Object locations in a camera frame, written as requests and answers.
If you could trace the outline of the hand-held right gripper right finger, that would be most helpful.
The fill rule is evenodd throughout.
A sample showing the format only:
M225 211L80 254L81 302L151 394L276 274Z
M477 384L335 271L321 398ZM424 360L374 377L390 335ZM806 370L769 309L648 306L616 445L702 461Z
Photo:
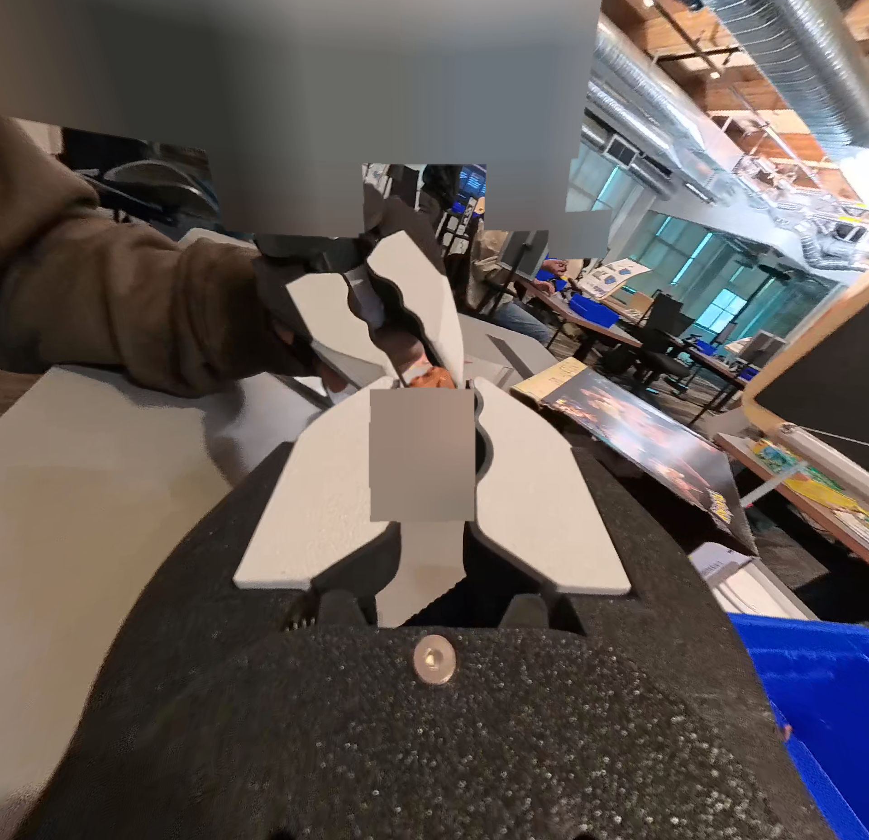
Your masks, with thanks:
M628 595L631 582L571 445L492 382L475 378L471 387L484 448L473 534L558 593Z

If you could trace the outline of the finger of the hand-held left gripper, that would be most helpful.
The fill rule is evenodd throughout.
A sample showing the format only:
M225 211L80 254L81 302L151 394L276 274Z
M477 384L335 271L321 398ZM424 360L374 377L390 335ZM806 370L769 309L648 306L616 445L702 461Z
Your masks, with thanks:
M381 239L367 265L374 281L396 295L400 318L416 322L432 360L463 382L463 332L448 278L404 231Z
M373 343L368 325L350 307L350 286L337 273L308 273L285 285L299 332L346 383L364 389L378 380L397 384L397 370Z

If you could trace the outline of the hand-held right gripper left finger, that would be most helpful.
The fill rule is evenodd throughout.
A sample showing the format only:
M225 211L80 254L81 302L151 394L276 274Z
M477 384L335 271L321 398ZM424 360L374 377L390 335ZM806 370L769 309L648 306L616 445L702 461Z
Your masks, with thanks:
M379 379L308 426L288 459L234 573L240 589L377 594L395 577L401 527L371 516L371 395Z

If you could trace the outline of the brown two stud brick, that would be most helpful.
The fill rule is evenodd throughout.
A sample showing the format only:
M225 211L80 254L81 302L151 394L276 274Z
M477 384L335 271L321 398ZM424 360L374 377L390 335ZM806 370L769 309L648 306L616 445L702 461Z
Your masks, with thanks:
M431 364L427 359L420 359L408 367L403 378L407 386L415 389L456 389L449 372L442 367Z

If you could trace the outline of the blue plastic bin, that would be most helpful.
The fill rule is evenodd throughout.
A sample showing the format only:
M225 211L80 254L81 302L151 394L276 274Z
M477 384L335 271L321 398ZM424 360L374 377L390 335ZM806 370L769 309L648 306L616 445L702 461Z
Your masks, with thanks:
M837 838L868 837L868 630L731 613L790 758Z

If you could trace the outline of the printed cardboard box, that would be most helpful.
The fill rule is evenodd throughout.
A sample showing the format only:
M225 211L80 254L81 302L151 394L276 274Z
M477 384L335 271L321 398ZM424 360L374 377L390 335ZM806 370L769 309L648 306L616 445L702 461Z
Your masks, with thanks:
M710 441L574 358L510 391L586 430L754 552L730 461Z

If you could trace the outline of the black office chair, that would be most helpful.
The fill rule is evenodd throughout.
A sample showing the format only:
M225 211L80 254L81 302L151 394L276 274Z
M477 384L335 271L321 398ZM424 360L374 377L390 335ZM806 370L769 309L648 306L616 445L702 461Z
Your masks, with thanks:
M662 376L677 382L689 378L691 370L678 355L685 349L681 335L695 320L681 310L682 303L670 295L660 293L655 297L637 337L641 348L635 362L632 393L643 394Z

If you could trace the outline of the black board with wooden edge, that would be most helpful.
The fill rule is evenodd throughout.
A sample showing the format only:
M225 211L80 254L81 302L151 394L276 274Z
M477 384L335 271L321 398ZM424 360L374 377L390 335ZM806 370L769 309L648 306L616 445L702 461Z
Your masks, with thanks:
M867 446L868 274L802 322L745 388L746 419L764 433L785 424L829 442Z

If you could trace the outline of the silver ventilation duct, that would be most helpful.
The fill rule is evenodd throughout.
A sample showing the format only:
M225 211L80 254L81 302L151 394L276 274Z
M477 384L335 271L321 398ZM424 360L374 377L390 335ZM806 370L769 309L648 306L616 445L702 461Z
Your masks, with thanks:
M834 0L701 0L723 22L837 162L867 173L867 62ZM715 156L726 137L687 95L601 15L592 75L614 80L664 139L722 173L736 160Z

